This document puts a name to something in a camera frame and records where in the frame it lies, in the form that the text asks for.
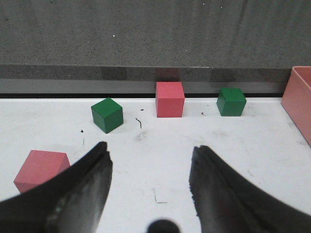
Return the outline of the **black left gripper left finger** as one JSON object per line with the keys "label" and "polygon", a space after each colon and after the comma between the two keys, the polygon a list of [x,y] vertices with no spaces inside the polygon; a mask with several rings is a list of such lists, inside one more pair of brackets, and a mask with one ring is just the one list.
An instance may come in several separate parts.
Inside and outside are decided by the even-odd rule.
{"label": "black left gripper left finger", "polygon": [[0,203],[2,233],[94,233],[112,180],[107,143],[100,142],[51,180]]}

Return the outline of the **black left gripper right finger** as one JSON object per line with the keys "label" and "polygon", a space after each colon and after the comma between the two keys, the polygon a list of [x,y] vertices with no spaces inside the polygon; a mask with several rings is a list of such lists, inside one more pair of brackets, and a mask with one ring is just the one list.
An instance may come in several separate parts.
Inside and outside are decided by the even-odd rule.
{"label": "black left gripper right finger", "polygon": [[309,233],[311,217],[264,192],[207,146],[193,149],[190,190],[203,233]]}

